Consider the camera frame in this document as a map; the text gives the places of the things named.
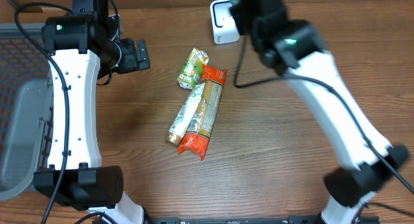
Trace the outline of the green drink carton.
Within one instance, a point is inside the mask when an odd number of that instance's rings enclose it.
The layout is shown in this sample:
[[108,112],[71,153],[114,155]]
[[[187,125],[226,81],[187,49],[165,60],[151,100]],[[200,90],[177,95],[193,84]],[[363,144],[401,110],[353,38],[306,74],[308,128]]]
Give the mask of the green drink carton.
[[207,65],[209,60],[209,56],[203,50],[194,47],[177,78],[179,85],[184,89],[193,89],[203,74],[203,66]]

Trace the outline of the white cream tube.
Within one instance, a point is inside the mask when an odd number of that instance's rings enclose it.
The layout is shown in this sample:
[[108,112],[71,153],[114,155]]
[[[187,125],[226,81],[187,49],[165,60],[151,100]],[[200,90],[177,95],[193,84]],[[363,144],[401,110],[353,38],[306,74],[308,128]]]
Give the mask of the white cream tube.
[[179,146],[202,98],[204,84],[194,87],[178,112],[166,135],[166,141]]

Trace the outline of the orange cracker packet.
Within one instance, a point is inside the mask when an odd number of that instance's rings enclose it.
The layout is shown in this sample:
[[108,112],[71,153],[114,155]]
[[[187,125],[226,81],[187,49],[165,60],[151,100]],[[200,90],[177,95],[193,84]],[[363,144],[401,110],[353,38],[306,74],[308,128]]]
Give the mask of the orange cracker packet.
[[227,77],[227,71],[209,65],[204,65],[203,69],[201,101],[178,147],[178,154],[191,150],[202,161],[206,156]]

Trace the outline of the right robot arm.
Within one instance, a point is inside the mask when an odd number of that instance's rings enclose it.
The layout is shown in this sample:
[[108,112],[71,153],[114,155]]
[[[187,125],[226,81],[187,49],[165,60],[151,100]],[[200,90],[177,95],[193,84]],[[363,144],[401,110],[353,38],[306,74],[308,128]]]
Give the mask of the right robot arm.
[[289,18],[283,0],[229,0],[240,35],[249,35],[261,63],[303,99],[340,164],[323,182],[330,195],[317,223],[359,223],[382,187],[409,159],[368,120],[338,72],[316,28]]

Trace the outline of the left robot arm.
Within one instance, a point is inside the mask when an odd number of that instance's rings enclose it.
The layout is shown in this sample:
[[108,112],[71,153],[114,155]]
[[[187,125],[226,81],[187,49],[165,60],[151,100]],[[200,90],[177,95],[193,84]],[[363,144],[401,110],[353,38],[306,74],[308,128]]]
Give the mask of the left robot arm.
[[121,38],[113,0],[72,0],[42,28],[53,79],[53,133],[47,168],[34,174],[51,204],[86,211],[108,223],[147,223],[145,210],[124,192],[119,166],[102,166],[96,136],[96,87],[103,77],[150,67],[144,41]]

